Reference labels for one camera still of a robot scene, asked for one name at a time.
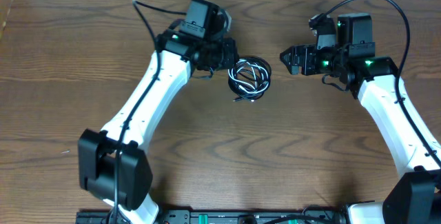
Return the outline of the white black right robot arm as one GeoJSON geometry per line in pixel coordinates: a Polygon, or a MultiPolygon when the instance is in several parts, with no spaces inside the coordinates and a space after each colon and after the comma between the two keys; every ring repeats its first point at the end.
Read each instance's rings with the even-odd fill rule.
{"type": "Polygon", "coordinates": [[[290,74],[339,79],[375,121],[399,177],[383,202],[346,206],[346,222],[439,223],[440,166],[434,156],[440,144],[414,108],[395,63],[375,55],[371,16],[316,15],[309,26],[316,43],[287,48],[280,60],[290,74]]]}

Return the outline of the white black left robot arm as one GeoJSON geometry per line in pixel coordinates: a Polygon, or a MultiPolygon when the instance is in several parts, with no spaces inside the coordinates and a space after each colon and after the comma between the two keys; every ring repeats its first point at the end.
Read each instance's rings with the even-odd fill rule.
{"type": "Polygon", "coordinates": [[[214,73],[238,60],[235,40],[226,37],[232,18],[225,9],[191,0],[178,16],[152,35],[150,63],[124,106],[100,131],[86,129],[78,140],[80,187],[112,206],[102,223],[156,220],[147,151],[159,121],[195,70],[214,73]]]}

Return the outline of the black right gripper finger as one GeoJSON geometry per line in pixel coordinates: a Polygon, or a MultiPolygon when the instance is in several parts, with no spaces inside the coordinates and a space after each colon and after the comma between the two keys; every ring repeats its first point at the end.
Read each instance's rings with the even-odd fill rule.
{"type": "Polygon", "coordinates": [[[291,59],[293,57],[293,53],[294,53],[294,47],[291,46],[291,47],[287,48],[284,52],[280,53],[280,58],[281,59],[291,59]]]}
{"type": "Polygon", "coordinates": [[[295,59],[291,57],[281,57],[280,61],[285,65],[291,75],[296,75],[299,73],[299,66],[296,63],[295,59]]]}

